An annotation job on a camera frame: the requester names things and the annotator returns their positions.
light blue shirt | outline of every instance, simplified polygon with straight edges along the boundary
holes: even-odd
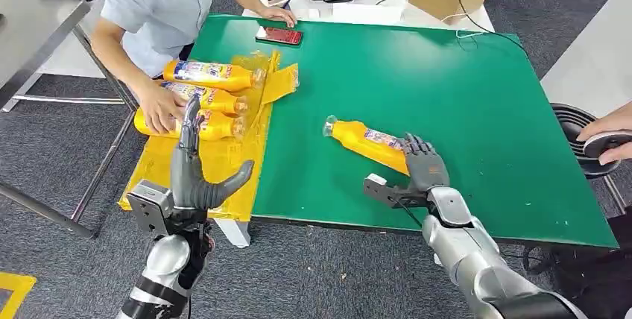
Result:
[[[150,77],[198,38],[212,0],[105,0],[101,16],[125,29],[122,45]]]

green table mat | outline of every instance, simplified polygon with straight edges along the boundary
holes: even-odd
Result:
[[[299,64],[298,91],[275,102],[253,215],[418,230],[362,194],[370,173],[407,178],[324,138],[329,115],[432,142],[451,186],[491,236],[616,247],[527,57],[492,34],[299,22],[299,46],[256,42],[278,22],[211,15],[191,58],[229,62],[276,48]],[[422,218],[426,211],[414,209]]]

white cable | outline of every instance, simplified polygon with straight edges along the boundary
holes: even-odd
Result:
[[[448,16],[443,17],[443,18],[441,19],[441,22],[445,22],[445,21],[446,21],[447,19],[449,19],[450,17],[456,17],[456,16],[469,16],[469,14],[468,14],[468,13],[455,13],[454,15],[448,15]],[[466,29],[465,27],[463,27],[463,28],[460,28],[460,29],[456,29],[456,30],[455,30],[455,33],[456,33],[456,38],[459,38],[459,39],[461,39],[461,40],[462,40],[463,38],[474,37],[474,36],[478,36],[479,34],[484,34],[484,33],[486,33],[486,32],[478,32],[478,33],[475,33],[475,34],[467,34],[467,35],[465,35],[465,36],[461,36],[460,34],[458,34],[458,32],[459,32],[459,31],[467,31],[467,29]]]

red phone case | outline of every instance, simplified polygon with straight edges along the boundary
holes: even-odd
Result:
[[[260,40],[266,40],[271,42],[288,43],[290,45],[298,45],[303,32],[286,30],[283,28],[264,27],[265,37],[257,37]]]

wrist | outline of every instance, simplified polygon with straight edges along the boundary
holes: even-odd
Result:
[[[129,82],[127,85],[132,89],[132,92],[136,93],[138,97],[142,97],[148,89],[151,89],[153,86],[156,86],[154,80],[151,78],[147,79],[136,79],[134,82]]]
[[[264,4],[261,4],[257,7],[255,7],[255,9],[253,10],[254,13],[256,13],[257,15],[261,16],[261,17],[265,17],[265,15],[263,14],[266,10],[268,9],[267,6],[265,6]]]

